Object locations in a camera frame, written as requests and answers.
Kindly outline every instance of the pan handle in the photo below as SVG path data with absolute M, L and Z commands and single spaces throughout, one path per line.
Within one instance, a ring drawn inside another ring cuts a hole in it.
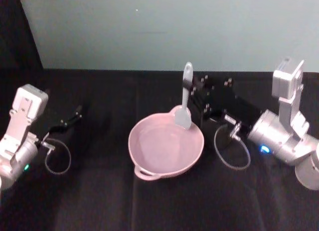
M 147 171 L 140 166 L 135 166 L 134 173 L 137 177 L 146 181 L 158 180 L 160 178 L 159 174 Z

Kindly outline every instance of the pink bowl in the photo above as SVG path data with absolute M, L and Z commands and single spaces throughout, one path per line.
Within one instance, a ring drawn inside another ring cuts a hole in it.
M 188 130 L 175 124 L 174 114 L 179 108 L 150 115 L 131 130 L 129 151 L 139 178 L 151 181 L 174 177 L 199 159 L 204 136 L 194 123 Z

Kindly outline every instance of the wall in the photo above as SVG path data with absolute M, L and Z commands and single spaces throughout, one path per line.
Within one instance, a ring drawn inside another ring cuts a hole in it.
M 21 0 L 44 68 L 319 71 L 318 0 Z

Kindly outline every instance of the gray spatula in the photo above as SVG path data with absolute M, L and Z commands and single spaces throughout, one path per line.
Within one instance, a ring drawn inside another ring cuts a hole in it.
M 184 79 L 190 82 L 193 80 L 193 65 L 190 62 L 185 65 L 183 73 L 183 80 Z M 187 112 L 188 95 L 189 91 L 186 88 L 183 88 L 182 107 L 175 112 L 175 124 L 180 125 L 185 129 L 189 129 L 191 125 L 191 117 Z

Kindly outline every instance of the black tablecloth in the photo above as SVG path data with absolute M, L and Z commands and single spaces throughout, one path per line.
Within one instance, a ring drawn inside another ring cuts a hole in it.
M 205 148 L 181 176 L 145 182 L 134 175 L 130 130 L 140 119 L 180 104 L 181 72 L 0 74 L 3 133 L 16 89 L 25 83 L 50 89 L 45 114 L 32 127 L 36 134 L 83 105 L 81 123 L 57 136 L 71 150 L 70 171 L 50 175 L 40 150 L 30 169 L 3 192 L 0 230 L 319 230 L 319 193 L 304 188 L 293 167 L 259 153 L 250 142 L 252 164 L 246 171 L 228 169 Z M 238 95 L 263 110 L 278 111 L 271 97 L 272 73 L 210 75 L 232 76 Z M 319 137 L 319 76 L 304 74 L 304 85 L 301 111 L 310 134 Z

